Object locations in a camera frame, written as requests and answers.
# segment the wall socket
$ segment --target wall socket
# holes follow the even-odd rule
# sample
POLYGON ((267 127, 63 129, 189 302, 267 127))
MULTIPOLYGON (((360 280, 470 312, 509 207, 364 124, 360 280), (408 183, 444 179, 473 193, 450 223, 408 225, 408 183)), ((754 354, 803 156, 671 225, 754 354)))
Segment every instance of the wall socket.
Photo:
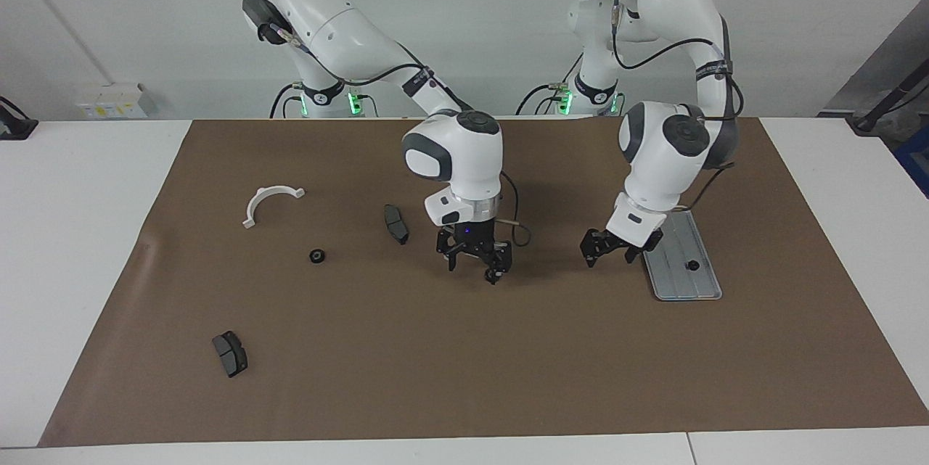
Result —
POLYGON ((83 85, 76 104, 85 118, 150 118, 157 111, 142 84, 133 83, 83 85))

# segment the white table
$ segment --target white table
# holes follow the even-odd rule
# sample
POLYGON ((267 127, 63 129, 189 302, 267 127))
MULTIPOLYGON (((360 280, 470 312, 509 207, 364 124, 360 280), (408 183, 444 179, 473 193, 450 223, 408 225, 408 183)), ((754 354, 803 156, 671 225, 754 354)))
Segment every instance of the white table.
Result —
MULTIPOLYGON (((929 201, 839 120, 763 119, 923 402, 929 201)), ((6 463, 927 463, 929 428, 33 449, 188 121, 43 123, 0 142, 0 465, 6 463)))

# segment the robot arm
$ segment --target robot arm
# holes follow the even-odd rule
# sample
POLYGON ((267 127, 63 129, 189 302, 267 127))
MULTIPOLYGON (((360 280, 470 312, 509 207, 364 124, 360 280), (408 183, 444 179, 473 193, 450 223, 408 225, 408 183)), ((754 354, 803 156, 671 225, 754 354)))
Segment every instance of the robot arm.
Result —
POLYGON ((737 145, 729 32, 713 0, 637 0, 637 8, 637 22, 667 41, 700 39, 682 45, 694 62, 697 105, 640 102, 625 115, 618 138, 631 173, 607 231, 591 230, 584 238, 581 249, 590 266, 599 256, 598 242, 630 247, 633 256, 627 259, 653 248, 667 213, 700 170, 726 163, 737 145))
POLYGON ((245 0, 243 9, 259 38, 289 44, 316 108, 345 86, 385 81, 426 111, 429 117, 404 136, 402 146, 412 172, 448 184, 425 200, 429 218, 442 227, 438 251, 449 259, 450 270, 459 252, 484 260, 491 283, 508 271, 509 243, 494 241, 504 145, 493 117, 462 111, 451 89, 351 0, 245 0))
POLYGON ((657 41, 642 21, 637 0, 575 0, 568 25, 584 45, 581 69, 570 82, 570 112, 604 115, 611 109, 620 79, 613 58, 613 28, 622 42, 657 41))

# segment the white wall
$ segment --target white wall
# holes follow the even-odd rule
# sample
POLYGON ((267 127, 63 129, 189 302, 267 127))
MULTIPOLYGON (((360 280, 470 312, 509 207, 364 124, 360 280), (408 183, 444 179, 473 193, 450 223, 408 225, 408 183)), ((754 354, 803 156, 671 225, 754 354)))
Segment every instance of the white wall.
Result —
MULTIPOLYGON (((748 114, 815 115, 919 0, 716 0, 729 21, 748 114)), ((259 43, 241 0, 50 0, 109 76, 142 82, 167 118, 262 117, 293 78, 259 43)), ((471 104, 509 114, 580 51, 570 0, 355 0, 471 104)), ((629 52, 644 57, 657 46, 629 52)), ((100 74, 41 0, 0 0, 0 91, 38 118, 71 118, 70 90, 100 74)), ((633 101, 692 100, 682 52, 621 79, 633 101)), ((418 114, 391 87, 382 114, 418 114)))

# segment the brown mat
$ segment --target brown mat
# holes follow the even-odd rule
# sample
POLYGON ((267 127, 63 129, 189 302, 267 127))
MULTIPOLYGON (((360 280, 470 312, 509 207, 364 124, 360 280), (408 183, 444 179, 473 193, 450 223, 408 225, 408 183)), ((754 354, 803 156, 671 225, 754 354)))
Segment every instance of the brown mat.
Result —
POLYGON ((40 445, 929 424, 757 121, 695 213, 716 303, 658 302, 620 253, 585 266, 628 171, 610 119, 504 121, 534 243, 497 287, 476 260, 448 273, 422 209, 441 185, 399 153, 412 124, 193 124, 40 445), (245 230, 273 184, 306 196, 245 230))

